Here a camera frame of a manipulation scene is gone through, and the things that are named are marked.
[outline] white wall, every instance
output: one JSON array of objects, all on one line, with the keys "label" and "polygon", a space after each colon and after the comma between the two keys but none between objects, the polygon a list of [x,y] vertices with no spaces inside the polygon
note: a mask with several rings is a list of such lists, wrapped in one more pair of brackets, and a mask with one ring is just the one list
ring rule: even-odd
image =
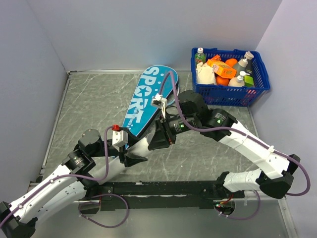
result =
[{"label": "white wall", "polygon": [[39,174],[67,75],[25,0],[0,1],[0,32],[0,201],[11,202]]},{"label": "white wall", "polygon": [[190,69],[193,47],[254,50],[281,0],[27,0],[67,71]]},{"label": "white wall", "polygon": [[[295,153],[308,170],[312,189],[303,197],[287,197],[300,237],[317,237],[317,1],[283,0],[257,47],[272,90],[252,106],[260,137],[276,149]],[[292,192],[306,182],[295,172]]]}]

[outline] blue basket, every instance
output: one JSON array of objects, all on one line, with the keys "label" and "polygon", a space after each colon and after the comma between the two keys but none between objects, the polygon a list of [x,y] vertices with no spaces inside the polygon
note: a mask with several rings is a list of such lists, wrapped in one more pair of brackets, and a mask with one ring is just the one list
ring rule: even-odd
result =
[{"label": "blue basket", "polygon": [[[192,49],[191,70],[193,75],[193,90],[200,93],[204,101],[209,105],[247,107],[252,104],[264,91],[270,89],[268,75],[261,56],[256,51],[251,51],[254,55],[252,60],[253,80],[255,87],[226,87],[222,85],[205,85],[196,81],[195,54],[198,48]],[[220,55],[222,61],[235,58],[238,61],[244,56],[246,51],[219,51],[217,48],[204,49],[206,60],[215,55]]]}]

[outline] plastic bottle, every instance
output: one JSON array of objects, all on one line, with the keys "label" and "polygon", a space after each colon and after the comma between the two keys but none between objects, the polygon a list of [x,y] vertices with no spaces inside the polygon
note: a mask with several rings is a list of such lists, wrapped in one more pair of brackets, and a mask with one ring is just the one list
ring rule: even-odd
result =
[{"label": "plastic bottle", "polygon": [[198,48],[197,53],[195,54],[195,66],[200,62],[206,63],[206,55],[204,54],[203,48]]},{"label": "plastic bottle", "polygon": [[247,65],[248,65],[248,59],[247,58],[240,59],[239,62],[237,62],[233,66],[233,68],[237,71],[235,77],[240,75],[240,71],[245,71]]},{"label": "plastic bottle", "polygon": [[244,81],[243,77],[246,76],[245,71],[240,71],[240,75],[238,77],[234,77],[230,80],[228,86],[230,87],[243,87],[244,86]]},{"label": "plastic bottle", "polygon": [[249,74],[244,77],[244,82],[247,87],[254,87],[253,67],[252,67],[252,59],[254,58],[254,55],[250,51],[247,51],[244,57],[248,59],[248,64],[246,66],[246,73]]}]

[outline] red clip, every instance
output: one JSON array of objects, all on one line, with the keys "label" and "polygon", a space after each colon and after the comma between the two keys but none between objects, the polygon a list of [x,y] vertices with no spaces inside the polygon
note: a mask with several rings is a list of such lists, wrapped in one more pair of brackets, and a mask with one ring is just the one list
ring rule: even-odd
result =
[{"label": "red clip", "polygon": [[112,126],[112,130],[114,130],[114,131],[120,131],[119,125],[113,125],[113,126]]}]

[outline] orange package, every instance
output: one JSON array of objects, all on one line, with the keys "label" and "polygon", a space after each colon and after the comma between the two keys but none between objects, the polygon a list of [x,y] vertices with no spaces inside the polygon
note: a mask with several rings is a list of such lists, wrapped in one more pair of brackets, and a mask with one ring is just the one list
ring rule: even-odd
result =
[{"label": "orange package", "polygon": [[220,55],[215,55],[214,57],[211,58],[211,60],[219,60],[221,61]]},{"label": "orange package", "polygon": [[236,75],[236,70],[226,63],[218,60],[207,61],[207,64],[213,68],[214,72],[223,78],[233,78]]}]

